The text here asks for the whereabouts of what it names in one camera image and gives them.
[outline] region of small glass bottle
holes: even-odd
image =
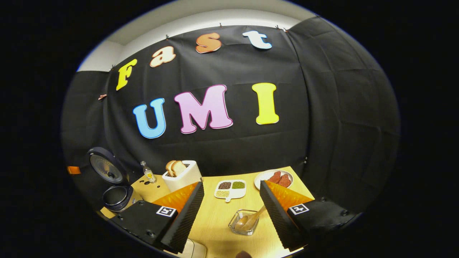
[[[148,181],[150,183],[156,182],[156,177],[155,175],[153,175],[153,172],[151,171],[151,169],[146,166],[146,162],[142,161],[140,162],[140,164],[143,166],[143,171],[144,171],[145,176],[148,178]]]

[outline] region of beans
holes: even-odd
[[[243,189],[246,184],[242,182],[233,182],[233,189]]]
[[[231,187],[231,182],[223,182],[218,186],[219,189],[229,189],[230,187]]]
[[[215,195],[220,198],[226,198],[230,196],[230,192],[229,191],[217,191]]]

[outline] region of glass bowl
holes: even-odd
[[[231,231],[235,234],[238,234],[238,235],[243,235],[243,236],[251,236],[253,234],[253,232],[255,231],[255,229],[257,228],[257,225],[258,225],[258,221],[260,220],[260,217],[257,218],[257,220],[255,221],[255,224],[253,224],[253,227],[250,229],[250,230],[247,230],[247,231],[238,231],[238,230],[235,230],[234,227],[236,226],[236,223],[245,215],[252,215],[254,213],[257,213],[257,211],[252,211],[252,210],[244,210],[244,209],[240,209],[240,210],[237,210],[237,212],[234,214],[233,218],[231,219],[231,221],[228,223],[228,227],[231,229]]]

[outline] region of blue letter u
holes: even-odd
[[[135,115],[135,120],[137,121],[139,131],[144,137],[153,139],[164,134],[164,131],[166,130],[166,119],[164,118],[164,111],[162,110],[163,103],[163,98],[155,99],[150,102],[150,106],[155,110],[157,122],[157,126],[154,129],[151,129],[148,126],[148,122],[146,121],[146,105],[137,106],[132,111],[132,113]]]

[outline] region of red meat slice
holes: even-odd
[[[281,185],[283,187],[288,187],[291,184],[290,179],[288,179],[288,175],[285,174],[280,177],[280,181],[277,183],[278,185]]]
[[[268,179],[268,181],[277,184],[280,181],[280,171],[274,173],[274,175],[270,179]]]

